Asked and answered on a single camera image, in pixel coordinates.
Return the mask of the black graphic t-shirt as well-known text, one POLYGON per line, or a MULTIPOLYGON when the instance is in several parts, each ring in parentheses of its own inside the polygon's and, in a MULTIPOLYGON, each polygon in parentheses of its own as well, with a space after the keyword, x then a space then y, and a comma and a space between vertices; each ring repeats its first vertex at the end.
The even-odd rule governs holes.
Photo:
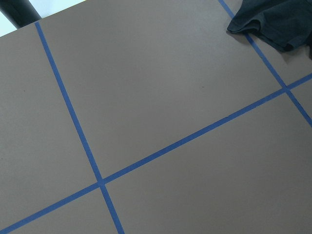
POLYGON ((251 33, 279 52, 312 46, 310 0, 244 0, 227 30, 251 33))

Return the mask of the black bottle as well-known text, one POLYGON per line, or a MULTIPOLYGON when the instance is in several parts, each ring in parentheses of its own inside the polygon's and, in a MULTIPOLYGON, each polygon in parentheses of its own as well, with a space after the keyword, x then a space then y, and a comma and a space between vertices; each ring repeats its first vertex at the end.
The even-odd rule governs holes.
POLYGON ((28 0, 0 0, 0 11, 17 29, 41 19, 28 0))

